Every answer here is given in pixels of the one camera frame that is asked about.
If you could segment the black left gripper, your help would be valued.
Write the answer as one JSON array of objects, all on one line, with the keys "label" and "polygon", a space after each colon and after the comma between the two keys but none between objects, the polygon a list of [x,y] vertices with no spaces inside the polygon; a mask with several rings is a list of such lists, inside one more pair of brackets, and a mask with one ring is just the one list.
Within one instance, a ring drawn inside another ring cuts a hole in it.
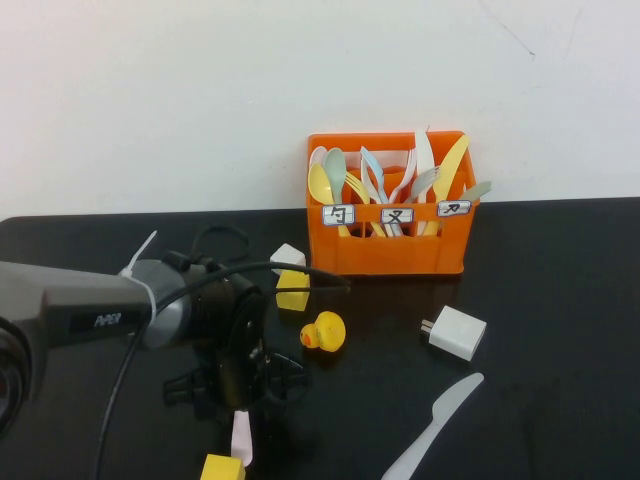
[{"label": "black left gripper", "polygon": [[[243,291],[216,343],[221,403],[228,408],[249,407],[263,396],[267,304],[265,294],[257,287]],[[198,420],[212,419],[216,415],[216,404],[211,397],[210,387],[211,382],[202,369],[192,370],[164,382],[164,405],[191,405]],[[271,351],[270,400],[276,405],[290,405],[301,401],[308,391],[308,368],[295,358]]]}]

